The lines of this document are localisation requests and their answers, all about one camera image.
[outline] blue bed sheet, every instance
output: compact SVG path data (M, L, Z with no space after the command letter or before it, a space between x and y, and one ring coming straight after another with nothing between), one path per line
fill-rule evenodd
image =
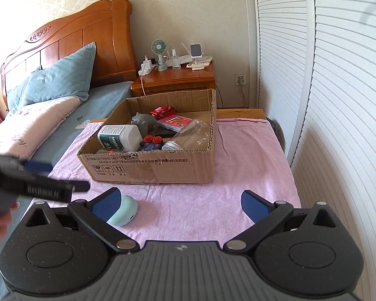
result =
M86 120L108 117L119 103L128 97L133 97L131 85L132 82L128 81L91 89L89 98L47 138L37 149L32 160L56 165L83 130L75 127Z

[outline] wooden table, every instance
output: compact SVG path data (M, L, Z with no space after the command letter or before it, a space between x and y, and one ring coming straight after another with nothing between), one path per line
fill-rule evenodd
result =
M263 119L266 120L262 109L218 109L216 110L217 119ZM107 119L91 120L91 122L104 122Z
M143 76L142 81L146 95L171 91L216 89L213 61L203 70L192 70L186 66L181 66L181 69L168 68L161 72L155 69ZM135 79L131 89L136 97L143 96L140 76Z

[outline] white pillow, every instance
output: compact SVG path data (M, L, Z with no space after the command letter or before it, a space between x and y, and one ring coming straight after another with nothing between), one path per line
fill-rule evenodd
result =
M0 123L0 154L30 159L82 101L67 96L27 105Z

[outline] handheld fan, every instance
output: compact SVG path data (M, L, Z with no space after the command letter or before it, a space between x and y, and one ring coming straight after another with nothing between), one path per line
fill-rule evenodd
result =
M167 65L164 59L164 53L167 51L167 43L164 40L155 40L152 43L152 51L159 56L158 68L159 71L167 70Z

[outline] closet door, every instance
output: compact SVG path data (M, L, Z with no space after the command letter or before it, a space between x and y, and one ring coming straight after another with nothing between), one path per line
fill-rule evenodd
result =
M279 141L288 155L304 81L306 0L257 0L257 10L259 107L276 122Z
M307 207L327 201L365 259L376 300L376 0L315 0L310 97L292 171Z

